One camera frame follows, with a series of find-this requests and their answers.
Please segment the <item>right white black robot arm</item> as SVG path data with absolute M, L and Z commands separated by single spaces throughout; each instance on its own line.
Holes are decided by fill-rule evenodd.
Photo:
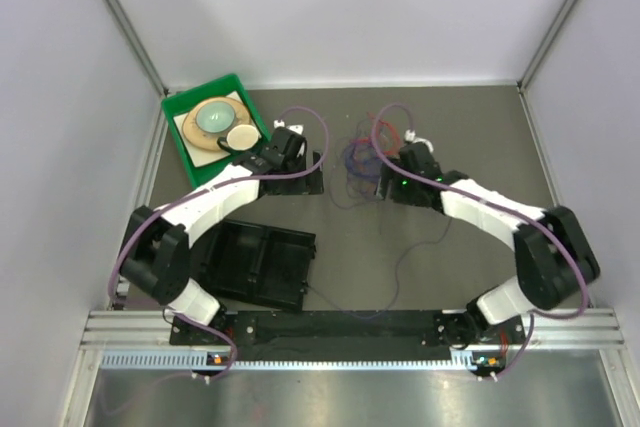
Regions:
M 564 206 L 528 206 L 482 187 L 459 171 L 444 172 L 425 142 L 409 142 L 381 159 L 376 193 L 382 199 L 464 221 L 502 242 L 514 254 L 515 274 L 471 300 L 466 327 L 476 341 L 498 336 L 522 314 L 556 318 L 555 308 L 574 294 L 589 304 L 589 284 L 601 269 L 575 215 Z

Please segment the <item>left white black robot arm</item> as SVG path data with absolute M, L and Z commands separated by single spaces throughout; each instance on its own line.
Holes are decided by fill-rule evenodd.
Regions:
M 306 165 L 301 125 L 276 124 L 271 138 L 240 153 L 211 181 L 163 207 L 142 206 L 129 219 L 115 273 L 162 306 L 183 316 L 205 343 L 226 334 L 221 303 L 189 272 L 191 248 L 237 209 L 264 196 L 321 192 L 323 155 Z

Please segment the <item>black two-compartment tray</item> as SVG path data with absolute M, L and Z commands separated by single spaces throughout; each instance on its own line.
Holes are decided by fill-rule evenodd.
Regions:
M 316 235 L 225 220 L 191 249 L 191 274 L 210 294 L 300 312 L 316 255 Z

